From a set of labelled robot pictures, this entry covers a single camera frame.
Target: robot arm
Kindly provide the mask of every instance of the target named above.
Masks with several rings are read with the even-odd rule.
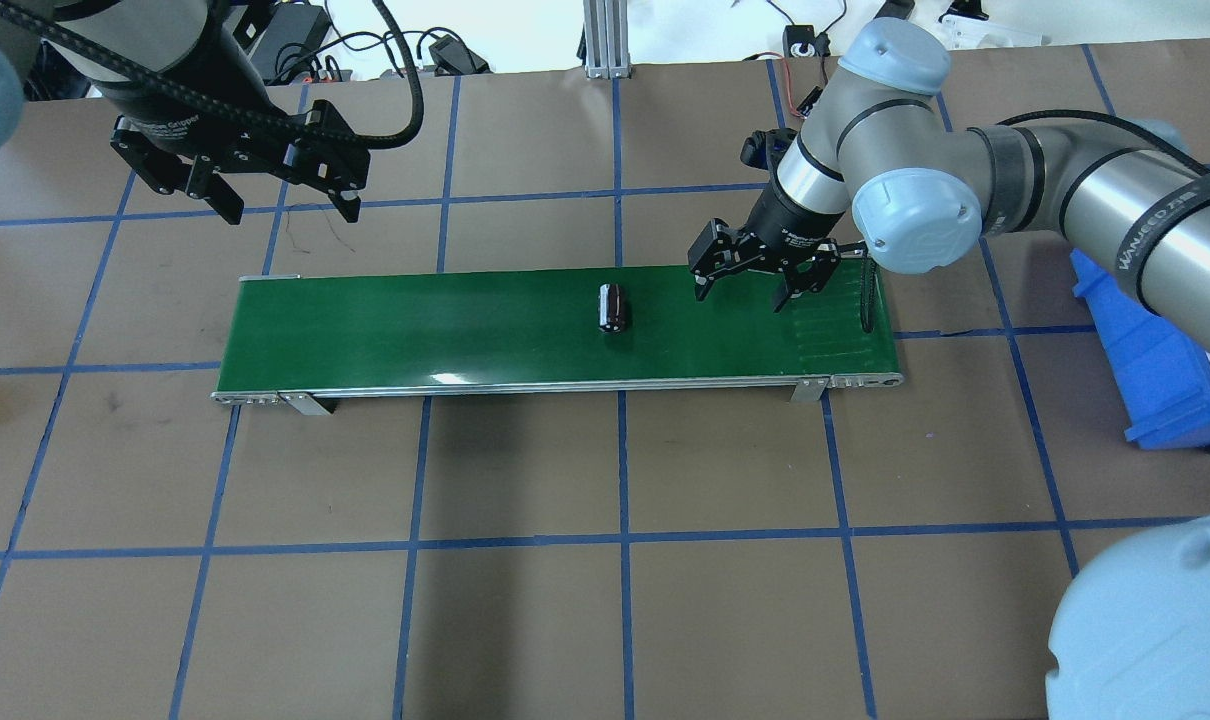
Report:
[[[375,5],[409,56],[393,17],[381,0]],[[206,0],[0,0],[0,58],[5,53],[23,73],[24,36],[47,38],[120,108],[113,150],[139,179],[162,195],[203,200],[232,224],[244,201],[225,173],[307,184],[329,195],[345,220],[357,220],[369,150],[405,145],[422,127],[422,88],[413,68],[410,120],[393,136],[355,136],[327,100],[298,115],[276,108]],[[12,132],[21,96],[12,100],[13,76],[2,74],[11,82],[0,96],[11,100],[0,111],[0,136],[8,136],[1,131]]]
[[[713,220],[688,250],[697,298],[747,269],[784,275],[774,309],[820,290],[852,254],[826,240],[851,209],[866,255],[898,273],[949,265],[981,234],[1053,229],[1210,352],[1209,169],[1110,115],[945,132],[929,100],[949,69],[924,29],[869,23],[797,136],[748,142],[770,186],[743,227]]]

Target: green rectangular board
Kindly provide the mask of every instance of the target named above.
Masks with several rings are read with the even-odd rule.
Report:
[[[215,398],[901,379],[883,299],[862,332],[855,263],[771,313],[778,282],[738,275],[697,303],[682,266],[247,280]],[[597,327],[604,283],[623,287],[627,332]]]

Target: black band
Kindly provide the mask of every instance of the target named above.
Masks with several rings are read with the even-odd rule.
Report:
[[[1104,165],[1111,163],[1112,160],[1119,159],[1120,155],[1129,155],[1130,152],[1136,152],[1139,150],[1140,150],[1139,146],[1123,146],[1122,150],[1113,150],[1112,152],[1104,155],[1101,159],[1094,160],[1093,163],[1090,163],[1089,167],[1085,168],[1085,172],[1082,172],[1079,175],[1076,177],[1076,179],[1072,180],[1072,184],[1067,186],[1067,192],[1064,192],[1064,203],[1058,208],[1058,231],[1062,234],[1064,237],[1067,237],[1067,227],[1066,227],[1067,206],[1071,205],[1072,196],[1076,195],[1077,188],[1079,188],[1081,184],[1085,182],[1085,178],[1094,174],[1095,169],[1102,168]]]
[[[899,97],[898,100],[876,102],[876,104],[872,105],[871,108],[868,108],[862,113],[858,113],[854,119],[849,120],[843,131],[841,131],[841,137],[837,138],[837,155],[841,154],[841,146],[845,144],[846,136],[849,134],[849,131],[852,131],[857,123],[864,122],[864,120],[872,117],[876,113],[881,110],[889,108],[898,108],[900,105],[916,105],[917,108],[924,108],[926,110],[929,110],[929,105],[926,105],[924,102],[911,100],[908,97]]]
[[[820,173],[832,178],[835,182],[845,182],[845,177],[841,173],[826,167],[823,161],[816,159],[814,154],[811,154],[809,148],[805,145],[805,142],[801,142],[801,136],[796,136],[796,148],[801,150],[801,156],[805,159],[806,163],[813,165],[814,169],[818,169]]]
[[[70,23],[73,21],[82,21],[88,18],[90,15],[102,13],[103,10],[110,8],[113,5],[120,5],[121,0],[80,0],[70,5],[62,5],[59,8],[53,10],[53,22],[56,23]]]
[[[969,132],[983,138],[983,144],[989,148],[992,197],[983,218],[983,231],[986,236],[995,237],[1009,231],[1009,225],[1022,206],[1022,192],[1027,186],[1022,138],[1012,128],[999,126],[969,128]]]
[[[1041,139],[1035,132],[1027,128],[1014,128],[1019,136],[1027,142],[1027,150],[1031,151],[1031,197],[1027,198],[1027,209],[1022,220],[1009,232],[1021,232],[1036,213],[1041,211],[1041,200],[1045,196],[1045,150],[1041,146]]]
[[[1125,240],[1116,252],[1113,275],[1120,289],[1143,303],[1147,310],[1152,310],[1152,306],[1143,300],[1143,287],[1141,287],[1143,265],[1148,263],[1148,255],[1152,255],[1152,250],[1175,225],[1208,206],[1210,206],[1210,173],[1185,184],[1148,208],[1130,226],[1130,232],[1125,234]]]

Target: tiled floor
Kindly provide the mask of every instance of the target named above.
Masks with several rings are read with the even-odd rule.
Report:
[[[1210,163],[1208,68],[1210,41],[974,51],[938,108],[1159,114]],[[887,278],[910,382],[820,405],[207,398],[238,275],[681,263],[750,208],[779,82],[427,79],[357,225],[244,178],[227,227],[129,182],[108,105],[30,108],[0,157],[0,719],[1043,715],[1072,572],[1210,512],[1210,455],[1123,442],[1051,236]],[[399,85],[321,92],[404,117]]]

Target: blue container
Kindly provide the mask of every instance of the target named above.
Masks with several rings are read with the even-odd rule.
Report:
[[[1168,319],[1148,313],[1084,252],[1072,266],[1094,315],[1120,397],[1134,427],[1125,437],[1143,450],[1210,447],[1210,356]]]

